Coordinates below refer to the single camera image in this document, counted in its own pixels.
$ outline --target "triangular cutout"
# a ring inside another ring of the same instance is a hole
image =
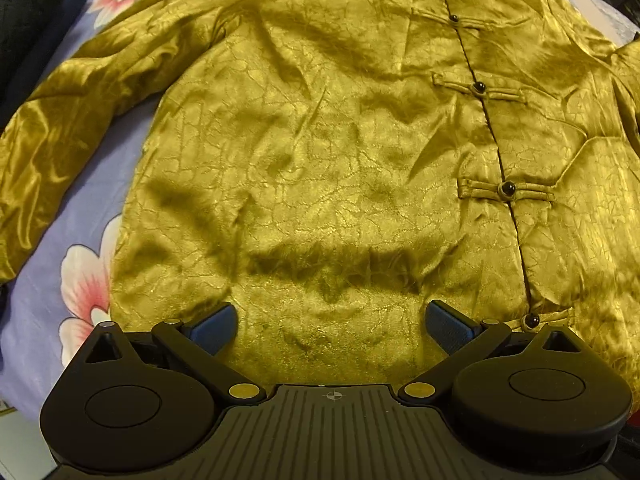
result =
[[[552,350],[554,352],[572,352],[578,353],[580,349],[559,330],[554,330],[549,338],[546,340],[545,345],[542,347],[545,350]]]
[[[122,356],[113,342],[111,334],[102,334],[95,343],[94,348],[86,359],[89,364],[103,361],[115,361]]]

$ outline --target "navy blue cloth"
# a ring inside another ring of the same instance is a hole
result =
[[[33,48],[24,57],[0,102],[0,132],[35,90],[47,63],[75,23],[87,0],[63,0]]]

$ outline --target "grooved surface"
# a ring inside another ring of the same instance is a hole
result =
[[[52,480],[86,475],[62,468]],[[281,386],[226,412],[197,451],[130,480],[542,480],[466,450],[431,408],[408,408],[387,386]],[[614,480],[605,467],[554,477]]]

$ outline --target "blue gripper pad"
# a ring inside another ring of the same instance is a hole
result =
[[[182,333],[211,355],[236,336],[238,313],[231,303],[225,303],[215,313],[185,325]]]
[[[440,300],[430,301],[424,313],[427,333],[448,354],[460,350],[482,332],[482,326]]]

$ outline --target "shiny gold fabric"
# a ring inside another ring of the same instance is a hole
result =
[[[564,312],[637,408],[639,63],[566,0],[143,0],[2,137],[0,281],[112,117],[168,88],[113,263],[125,330],[227,300],[223,358],[267,388],[398,387],[444,356],[431,298]]]

